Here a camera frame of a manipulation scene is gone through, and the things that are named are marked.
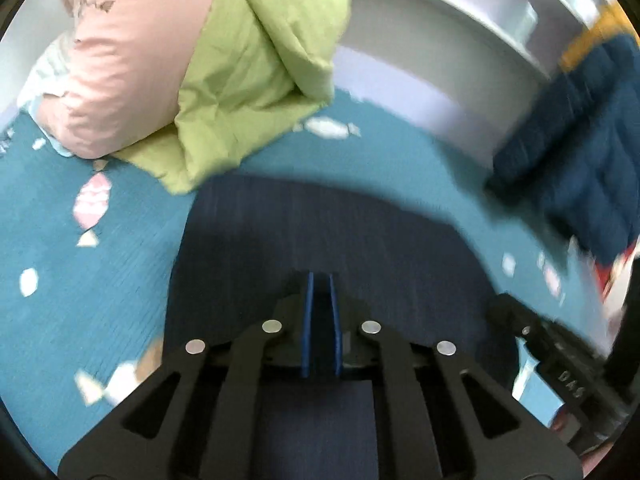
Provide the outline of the dark navy denim garment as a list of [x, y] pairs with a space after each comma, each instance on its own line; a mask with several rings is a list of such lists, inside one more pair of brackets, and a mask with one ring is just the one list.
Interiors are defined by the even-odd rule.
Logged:
[[[342, 294], [408, 341], [452, 341], [503, 388], [520, 362], [515, 339], [486, 318], [495, 295], [446, 223], [378, 198], [227, 174], [198, 191], [171, 271], [164, 350], [234, 339], [294, 295], [307, 271], [334, 273]], [[374, 479], [374, 404], [367, 380], [264, 389], [256, 479]]]

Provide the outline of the red fabric at edge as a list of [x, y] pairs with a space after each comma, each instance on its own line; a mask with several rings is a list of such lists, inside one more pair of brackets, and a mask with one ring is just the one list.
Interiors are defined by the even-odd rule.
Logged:
[[639, 243], [636, 243], [619, 255], [609, 268], [596, 265], [596, 277], [606, 315], [612, 315], [623, 307], [631, 281], [634, 260], [638, 255]]

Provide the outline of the teal patterned bed sheet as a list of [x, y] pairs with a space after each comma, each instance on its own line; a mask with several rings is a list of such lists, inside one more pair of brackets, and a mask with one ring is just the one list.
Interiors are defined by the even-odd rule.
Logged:
[[[296, 127], [242, 168], [382, 195], [454, 224], [498, 289], [572, 326], [601, 349], [608, 324], [590, 264], [528, 210], [483, 192], [485, 170], [387, 110], [337, 92], [321, 111], [352, 128], [322, 138]], [[172, 260], [190, 196], [173, 196], [112, 160], [110, 203], [80, 246], [73, 206], [88, 160], [59, 155], [28, 115], [1, 130], [1, 396], [49, 467], [110, 410], [86, 401], [78, 374], [107, 382], [163, 327]]]

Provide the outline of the dark blue puffer jacket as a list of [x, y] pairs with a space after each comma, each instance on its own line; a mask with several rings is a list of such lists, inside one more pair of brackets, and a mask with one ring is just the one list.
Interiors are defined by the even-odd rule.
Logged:
[[528, 203], [609, 266], [639, 236], [639, 48], [618, 34], [559, 72], [492, 160], [486, 188]]

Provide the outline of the white bed headboard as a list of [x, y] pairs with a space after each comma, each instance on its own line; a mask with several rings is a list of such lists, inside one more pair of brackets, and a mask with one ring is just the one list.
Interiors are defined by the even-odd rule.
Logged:
[[335, 82], [489, 166], [565, 48], [612, 1], [352, 0]]

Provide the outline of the green quilt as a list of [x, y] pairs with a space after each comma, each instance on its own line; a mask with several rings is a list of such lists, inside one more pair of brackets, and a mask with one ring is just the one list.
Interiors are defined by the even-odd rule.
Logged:
[[239, 166], [331, 103], [352, 0], [213, 0], [174, 122], [116, 152], [171, 194]]

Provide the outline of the pink pillow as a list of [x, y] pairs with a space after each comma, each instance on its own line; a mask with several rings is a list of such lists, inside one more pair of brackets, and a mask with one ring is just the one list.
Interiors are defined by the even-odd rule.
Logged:
[[213, 0], [61, 0], [73, 25], [16, 99], [64, 155], [96, 159], [169, 125]]

